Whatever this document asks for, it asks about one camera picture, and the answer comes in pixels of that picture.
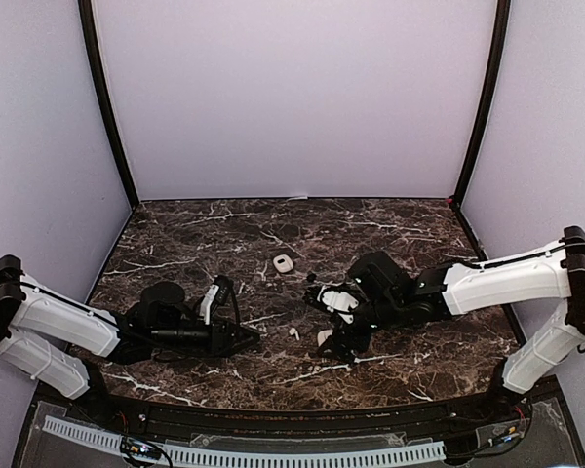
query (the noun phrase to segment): marble table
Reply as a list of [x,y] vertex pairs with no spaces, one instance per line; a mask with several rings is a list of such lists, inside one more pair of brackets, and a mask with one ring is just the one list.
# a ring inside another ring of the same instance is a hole
[[[217,409],[337,410],[436,401],[482,392],[494,365],[517,349],[499,307],[418,330],[381,331],[363,362],[316,357],[329,319],[301,300],[305,278],[339,283],[361,254],[385,250],[411,275],[474,252],[440,200],[314,199],[159,201],[141,204],[92,296],[126,311],[161,280],[203,295],[217,274],[234,279],[243,320],[261,334],[230,359],[100,365],[111,393]],[[271,262],[289,255],[293,272]],[[289,335],[296,328],[299,340]]]

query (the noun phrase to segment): black frame post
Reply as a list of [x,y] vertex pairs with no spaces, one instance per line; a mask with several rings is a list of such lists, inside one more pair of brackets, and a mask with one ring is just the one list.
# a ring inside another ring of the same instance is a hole
[[466,192],[468,191],[468,185],[470,184],[470,179],[475,171],[477,157],[479,156],[481,143],[486,132],[489,110],[491,109],[491,102],[494,97],[494,90],[496,89],[500,60],[505,45],[510,5],[511,0],[498,0],[496,5],[496,19],[494,21],[494,30],[491,36],[491,45],[489,47],[486,77],[481,91],[477,116],[475,117],[475,125],[473,126],[472,134],[470,135],[470,142],[468,143],[468,149],[466,150],[466,157],[464,158],[464,164],[461,168],[459,181],[455,187],[454,194],[450,197],[451,204],[456,205],[458,208],[461,207]]
[[106,135],[110,143],[110,149],[117,165],[117,171],[124,185],[124,191],[128,197],[131,207],[134,209],[139,204],[137,188],[133,180],[124,146],[119,138],[115,114],[110,103],[110,94],[106,86],[104,68],[102,66],[101,55],[99,53],[98,35],[96,33],[96,22],[94,18],[93,6],[91,0],[78,0],[80,10],[80,21],[82,22],[82,32],[85,37],[85,46],[87,47],[87,57],[89,58],[89,67],[94,80],[94,86],[97,94],[97,104],[101,112],[101,118],[106,128]]

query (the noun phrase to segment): dark marble surface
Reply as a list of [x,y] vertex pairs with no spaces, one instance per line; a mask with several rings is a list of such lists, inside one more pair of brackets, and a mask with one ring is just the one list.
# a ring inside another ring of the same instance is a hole
[[[126,311],[144,287],[173,280],[189,297],[217,274],[235,280],[246,326],[262,335],[230,359],[100,364],[110,391],[150,401],[245,410],[361,409],[484,391],[494,365],[517,348],[498,307],[420,330],[381,331],[362,362],[316,357],[328,317],[302,302],[308,272],[340,283],[351,263],[387,251],[415,275],[472,249],[437,200],[223,200],[148,202],[127,227],[92,305]],[[278,254],[295,262],[281,275]],[[289,335],[298,330],[300,340]]]

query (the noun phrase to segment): white panel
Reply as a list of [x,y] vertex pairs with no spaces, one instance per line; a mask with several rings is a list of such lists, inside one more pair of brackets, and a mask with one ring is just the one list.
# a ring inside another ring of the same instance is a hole
[[[512,3],[482,153],[464,205],[493,256],[585,229],[585,0]],[[521,304],[532,335],[551,301]],[[585,445],[585,355],[557,374]]]
[[495,4],[97,1],[141,198],[450,195]]
[[[0,1],[0,256],[84,299],[129,212],[75,1]],[[0,363],[0,467],[34,390]]]

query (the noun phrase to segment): white wall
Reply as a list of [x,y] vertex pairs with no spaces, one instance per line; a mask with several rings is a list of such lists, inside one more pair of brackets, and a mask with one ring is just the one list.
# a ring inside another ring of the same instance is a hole
[[[76,1],[0,1],[0,256],[84,299],[129,213]],[[0,468],[33,383],[0,363]]]
[[96,5],[141,198],[452,193],[494,0]]
[[[512,3],[481,156],[464,210],[487,252],[504,255],[585,229],[585,0]],[[550,301],[518,308],[528,335]],[[585,355],[557,372],[585,445]]]

